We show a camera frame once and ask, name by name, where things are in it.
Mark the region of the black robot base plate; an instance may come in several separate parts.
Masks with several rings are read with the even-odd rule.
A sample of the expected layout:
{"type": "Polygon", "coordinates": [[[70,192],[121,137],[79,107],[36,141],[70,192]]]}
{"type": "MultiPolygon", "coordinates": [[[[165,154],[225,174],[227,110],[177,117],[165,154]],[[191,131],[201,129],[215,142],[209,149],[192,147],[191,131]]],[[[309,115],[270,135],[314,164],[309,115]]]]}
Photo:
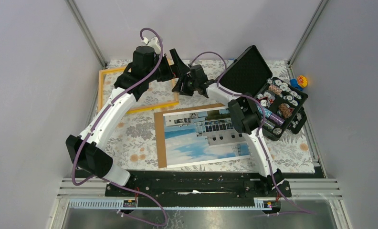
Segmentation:
{"type": "MultiPolygon", "coordinates": [[[[132,170],[128,189],[141,191],[167,206],[250,206],[254,199],[281,200],[268,192],[258,173],[132,170]]],[[[284,181],[284,195],[292,196],[284,181]]]]}

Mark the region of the yellow wooden picture frame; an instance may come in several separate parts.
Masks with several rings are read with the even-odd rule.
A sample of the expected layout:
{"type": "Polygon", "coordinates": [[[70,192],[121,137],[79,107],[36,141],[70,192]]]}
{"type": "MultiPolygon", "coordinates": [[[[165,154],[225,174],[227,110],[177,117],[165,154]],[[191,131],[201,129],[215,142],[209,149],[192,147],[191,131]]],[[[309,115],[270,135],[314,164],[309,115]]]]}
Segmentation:
{"type": "MultiPolygon", "coordinates": [[[[99,72],[97,111],[99,112],[109,100],[118,76],[125,70],[125,67],[105,69],[99,72]]],[[[142,83],[133,89],[135,103],[128,110],[129,113],[142,112],[161,107],[169,107],[179,104],[179,96],[172,92],[177,79],[158,82],[142,83]]]]}

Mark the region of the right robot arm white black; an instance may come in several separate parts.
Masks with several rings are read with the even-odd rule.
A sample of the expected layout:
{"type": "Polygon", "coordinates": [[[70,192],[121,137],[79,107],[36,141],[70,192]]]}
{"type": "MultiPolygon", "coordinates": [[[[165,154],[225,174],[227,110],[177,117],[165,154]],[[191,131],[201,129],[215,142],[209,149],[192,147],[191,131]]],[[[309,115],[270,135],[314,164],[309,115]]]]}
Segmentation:
{"type": "Polygon", "coordinates": [[[268,197],[277,193],[278,196],[287,199],[283,193],[284,177],[281,170],[273,166],[273,159],[268,153],[263,136],[263,124],[266,121],[263,106],[250,93],[241,94],[237,90],[223,86],[223,75],[217,79],[208,79],[201,65],[173,64],[171,71],[173,78],[178,79],[173,92],[192,96],[194,91],[198,91],[199,94],[228,107],[234,129],[245,137],[251,148],[251,156],[259,167],[259,174],[263,177],[260,184],[261,192],[268,197]]]}

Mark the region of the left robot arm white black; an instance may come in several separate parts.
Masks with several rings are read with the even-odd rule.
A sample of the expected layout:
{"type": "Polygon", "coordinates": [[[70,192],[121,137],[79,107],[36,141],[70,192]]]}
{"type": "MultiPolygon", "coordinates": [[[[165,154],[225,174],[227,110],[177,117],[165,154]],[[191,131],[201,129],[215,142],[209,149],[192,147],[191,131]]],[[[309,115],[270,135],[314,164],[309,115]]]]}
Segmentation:
{"type": "Polygon", "coordinates": [[[69,135],[65,141],[73,168],[81,168],[93,177],[116,184],[121,195],[129,196],[135,184],[130,173],[118,166],[105,152],[105,146],[127,111],[137,103],[149,84],[179,78],[189,72],[189,68],[171,49],[173,64],[168,63],[164,54],[156,54],[150,46],[138,46],[133,52],[133,60],[119,75],[111,94],[92,122],[78,135],[69,135]]]}

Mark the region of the building and sky photo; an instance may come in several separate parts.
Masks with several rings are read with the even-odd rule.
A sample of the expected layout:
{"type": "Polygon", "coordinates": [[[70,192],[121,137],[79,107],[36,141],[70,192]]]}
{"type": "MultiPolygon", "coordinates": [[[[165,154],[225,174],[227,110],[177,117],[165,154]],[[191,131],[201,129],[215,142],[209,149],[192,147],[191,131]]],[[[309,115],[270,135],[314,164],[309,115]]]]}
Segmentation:
{"type": "Polygon", "coordinates": [[[248,159],[250,150],[233,128],[227,107],[163,115],[167,167],[248,159]]]}

